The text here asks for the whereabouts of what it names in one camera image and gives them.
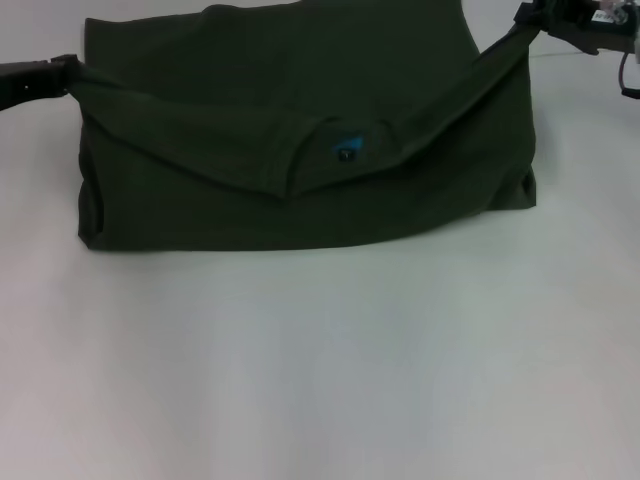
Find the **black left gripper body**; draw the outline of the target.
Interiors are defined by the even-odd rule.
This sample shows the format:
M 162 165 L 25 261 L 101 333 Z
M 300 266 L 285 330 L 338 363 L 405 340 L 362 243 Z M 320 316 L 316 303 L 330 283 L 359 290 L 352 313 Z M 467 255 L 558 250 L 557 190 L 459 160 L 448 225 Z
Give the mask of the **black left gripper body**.
M 35 61 L 1 65 L 0 109 L 65 95 L 63 66 L 57 62 Z

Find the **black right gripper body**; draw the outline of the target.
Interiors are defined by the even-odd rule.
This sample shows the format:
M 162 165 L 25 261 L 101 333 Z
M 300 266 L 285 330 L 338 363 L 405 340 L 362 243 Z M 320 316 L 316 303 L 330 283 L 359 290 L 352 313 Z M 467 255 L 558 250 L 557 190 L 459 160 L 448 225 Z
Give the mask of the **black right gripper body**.
M 638 2 L 548 2 L 549 36 L 588 55 L 600 50 L 634 54 L 639 38 Z

